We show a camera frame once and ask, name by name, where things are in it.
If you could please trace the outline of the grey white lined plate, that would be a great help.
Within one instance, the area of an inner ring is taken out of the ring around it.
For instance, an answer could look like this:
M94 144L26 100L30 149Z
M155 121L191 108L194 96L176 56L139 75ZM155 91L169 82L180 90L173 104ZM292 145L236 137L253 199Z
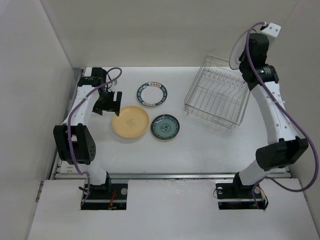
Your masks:
M230 56L229 56L229 67L232 70L237 70L240 67L242 59L244 57L244 52L246 48L248 30L245 31L236 41L232 47Z

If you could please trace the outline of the white blue rimmed plate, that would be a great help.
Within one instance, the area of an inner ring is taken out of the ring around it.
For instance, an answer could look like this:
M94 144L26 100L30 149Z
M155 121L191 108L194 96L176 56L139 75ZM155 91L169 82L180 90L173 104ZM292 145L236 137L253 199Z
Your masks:
M136 92L137 100L146 107L158 107L166 101L167 97L166 87L154 81L142 84Z

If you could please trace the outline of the dark green patterned plate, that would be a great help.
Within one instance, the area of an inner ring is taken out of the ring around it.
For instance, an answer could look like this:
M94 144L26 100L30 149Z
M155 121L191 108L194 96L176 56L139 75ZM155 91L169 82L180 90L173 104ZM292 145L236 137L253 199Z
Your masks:
M158 140L173 139L180 131L178 119L170 114L158 115L150 125L151 133Z

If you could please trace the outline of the metal wire dish rack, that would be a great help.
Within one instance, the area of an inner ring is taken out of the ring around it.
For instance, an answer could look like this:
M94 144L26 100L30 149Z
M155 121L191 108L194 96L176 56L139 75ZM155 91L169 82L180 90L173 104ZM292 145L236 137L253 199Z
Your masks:
M208 54L184 99L188 114L222 125L238 127L244 119L250 91L238 69L229 61Z

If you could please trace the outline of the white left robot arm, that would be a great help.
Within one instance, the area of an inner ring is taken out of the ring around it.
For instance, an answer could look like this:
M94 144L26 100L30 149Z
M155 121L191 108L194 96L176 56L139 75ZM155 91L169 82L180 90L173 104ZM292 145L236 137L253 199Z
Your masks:
M120 114L122 92L112 91L109 86L122 75L122 69L112 67L105 70L93 67L89 76L81 76L77 82L76 96L62 124L53 128L58 156L73 165L81 176L86 176L84 191L95 192L100 198L111 195L109 174L103 170L96 157L96 143L89 131L91 114L104 112Z

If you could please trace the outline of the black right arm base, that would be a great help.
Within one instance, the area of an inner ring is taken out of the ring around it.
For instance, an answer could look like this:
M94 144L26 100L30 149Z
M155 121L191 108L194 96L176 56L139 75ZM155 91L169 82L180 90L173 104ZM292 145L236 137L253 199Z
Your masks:
M268 197L258 185L236 191L231 182L217 182L213 196L217 199L219 210L266 210L269 206Z

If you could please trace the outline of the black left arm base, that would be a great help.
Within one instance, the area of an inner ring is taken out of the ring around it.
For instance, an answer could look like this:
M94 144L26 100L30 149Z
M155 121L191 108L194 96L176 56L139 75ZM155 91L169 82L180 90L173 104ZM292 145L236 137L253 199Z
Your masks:
M122 211L127 209L127 183L111 183L109 186L91 184L86 200L88 184L86 183L84 187L79 187L79 189L82 191L82 201L84 201L80 204L81 210Z

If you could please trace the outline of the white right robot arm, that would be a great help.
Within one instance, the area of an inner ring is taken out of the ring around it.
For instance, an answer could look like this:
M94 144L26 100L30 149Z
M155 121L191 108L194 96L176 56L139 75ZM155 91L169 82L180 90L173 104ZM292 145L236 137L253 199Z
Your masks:
M268 37L262 33L244 32L230 56L235 61L230 67L240 70L259 106L267 132L267 145L257 149L255 160L234 176L231 190L237 197L243 197L270 173L294 164L309 146L279 109L284 106L279 77L276 69L266 63L269 44Z

